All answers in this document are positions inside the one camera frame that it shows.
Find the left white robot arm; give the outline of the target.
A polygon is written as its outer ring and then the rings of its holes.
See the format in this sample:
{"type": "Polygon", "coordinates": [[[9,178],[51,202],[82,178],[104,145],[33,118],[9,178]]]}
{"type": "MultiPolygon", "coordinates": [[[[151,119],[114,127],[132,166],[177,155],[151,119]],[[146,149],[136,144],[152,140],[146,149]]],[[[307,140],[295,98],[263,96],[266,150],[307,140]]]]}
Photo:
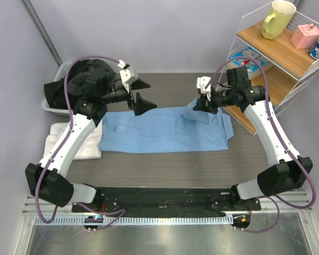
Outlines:
{"type": "Polygon", "coordinates": [[[120,71],[121,84],[100,79],[92,70],[83,84],[86,92],[71,111],[72,118],[61,138],[38,164],[30,163],[25,170],[28,186],[36,200],[42,199],[58,207],[70,202],[83,202],[92,212],[99,211],[103,200],[97,188],[88,184],[72,184],[66,179],[69,167],[86,138],[99,125],[111,103],[127,102],[128,108],[139,116],[156,104],[135,95],[134,90],[149,88],[132,67],[120,71]]]}

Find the light blue long sleeve shirt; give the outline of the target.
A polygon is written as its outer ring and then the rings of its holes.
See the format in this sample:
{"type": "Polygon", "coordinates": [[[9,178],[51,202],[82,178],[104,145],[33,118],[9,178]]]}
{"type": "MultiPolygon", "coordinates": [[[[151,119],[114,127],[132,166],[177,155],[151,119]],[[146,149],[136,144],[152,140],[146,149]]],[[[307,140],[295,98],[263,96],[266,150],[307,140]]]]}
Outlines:
{"type": "Polygon", "coordinates": [[[153,109],[140,116],[108,112],[99,148],[132,154],[228,150],[234,136],[231,117],[220,109],[215,115],[194,111],[196,102],[153,109]]]}

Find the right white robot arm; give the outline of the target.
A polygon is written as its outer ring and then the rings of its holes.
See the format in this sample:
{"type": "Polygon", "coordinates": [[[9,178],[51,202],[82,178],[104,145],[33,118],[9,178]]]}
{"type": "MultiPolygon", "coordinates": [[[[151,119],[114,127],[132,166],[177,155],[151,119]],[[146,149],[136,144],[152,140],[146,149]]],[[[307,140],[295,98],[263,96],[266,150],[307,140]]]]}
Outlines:
{"type": "Polygon", "coordinates": [[[219,107],[237,106],[250,120],[264,147],[268,169],[253,180],[236,184],[229,197],[232,208],[243,209],[249,199],[274,196],[300,188],[306,181],[303,171],[310,172],[313,163],[302,157],[290,143],[273,110],[272,103],[265,98],[263,86],[252,86],[245,67],[226,72],[229,89],[216,91],[208,85],[210,77],[197,79],[200,94],[195,111],[216,114],[219,107]]]}

